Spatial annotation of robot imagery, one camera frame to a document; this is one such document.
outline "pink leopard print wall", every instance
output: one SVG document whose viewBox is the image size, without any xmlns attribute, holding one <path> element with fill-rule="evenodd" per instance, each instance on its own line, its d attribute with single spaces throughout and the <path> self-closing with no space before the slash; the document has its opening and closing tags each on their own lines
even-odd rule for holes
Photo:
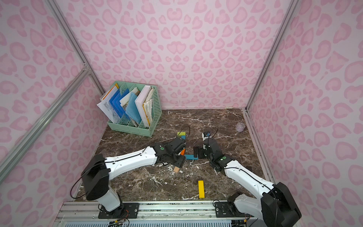
<svg viewBox="0 0 363 227">
<path fill-rule="evenodd" d="M 303 226 L 363 226 L 363 1 L 303 1 L 251 114 Z"/>
<path fill-rule="evenodd" d="M 290 3 L 57 2 L 101 84 L 156 84 L 164 109 L 246 106 Z"/>
<path fill-rule="evenodd" d="M 72 200 L 70 188 L 107 125 L 96 106 L 99 97 L 92 80 L 86 78 L 0 185 L 0 226 L 52 226 L 62 203 Z"/>
<path fill-rule="evenodd" d="M 0 162 L 83 68 L 41 0 L 0 3 Z"/>
</svg>

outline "yellow wooden block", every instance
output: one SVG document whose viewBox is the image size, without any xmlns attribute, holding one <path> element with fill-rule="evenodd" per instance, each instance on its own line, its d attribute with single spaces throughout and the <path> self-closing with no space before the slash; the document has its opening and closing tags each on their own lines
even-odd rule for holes
<svg viewBox="0 0 363 227">
<path fill-rule="evenodd" d="M 198 188 L 199 188 L 199 198 L 203 199 L 204 198 L 204 182 L 203 181 L 198 181 Z"/>
</svg>

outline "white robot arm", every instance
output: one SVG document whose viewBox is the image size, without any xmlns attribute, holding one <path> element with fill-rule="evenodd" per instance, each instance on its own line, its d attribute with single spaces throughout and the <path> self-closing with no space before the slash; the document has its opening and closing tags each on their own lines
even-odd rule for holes
<svg viewBox="0 0 363 227">
<path fill-rule="evenodd" d="M 234 158 L 224 155 L 216 140 L 208 132 L 202 134 L 203 147 L 199 159 L 206 158 L 210 165 L 250 191 L 255 198 L 236 192 L 228 198 L 232 214 L 250 214 L 264 220 L 268 227 L 292 227 L 301 213 L 289 189 L 282 183 L 273 184 L 255 175 Z M 112 216 L 123 213 L 124 206 L 117 193 L 109 186 L 109 180 L 127 171 L 159 162 L 167 162 L 181 168 L 185 156 L 179 153 L 185 148 L 185 140 L 176 137 L 166 144 L 148 146 L 129 154 L 104 158 L 95 155 L 82 173 L 87 200 L 97 200 Z"/>
</svg>

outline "marble floor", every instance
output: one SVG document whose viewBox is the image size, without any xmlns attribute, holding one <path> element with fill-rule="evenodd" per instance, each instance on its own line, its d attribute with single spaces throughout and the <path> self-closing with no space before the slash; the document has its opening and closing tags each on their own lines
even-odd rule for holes
<svg viewBox="0 0 363 227">
<path fill-rule="evenodd" d="M 201 134 L 210 130 L 224 154 L 235 157 L 252 172 L 264 177 L 247 127 L 238 133 L 235 125 L 245 123 L 240 109 L 163 110 L 152 138 L 112 131 L 107 127 L 96 154 L 117 156 L 140 150 L 150 143 L 168 141 L 177 131 L 189 131 L 186 154 L 193 154 L 193 146 L 201 146 Z M 128 200 L 182 200 L 199 199 L 198 181 L 204 181 L 205 200 L 226 199 L 235 191 L 252 196 L 234 180 L 216 173 L 207 159 L 186 160 L 179 173 L 174 166 L 156 164 L 124 173 L 110 181 L 110 185 L 123 201 Z M 83 194 L 80 188 L 78 196 Z"/>
</svg>

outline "blue block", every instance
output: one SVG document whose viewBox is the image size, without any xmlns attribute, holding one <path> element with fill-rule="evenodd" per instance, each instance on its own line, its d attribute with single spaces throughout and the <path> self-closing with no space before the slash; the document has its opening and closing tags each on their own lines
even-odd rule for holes
<svg viewBox="0 0 363 227">
<path fill-rule="evenodd" d="M 195 158 L 192 154 L 185 154 L 184 156 L 187 160 L 198 160 L 198 158 Z"/>
</svg>

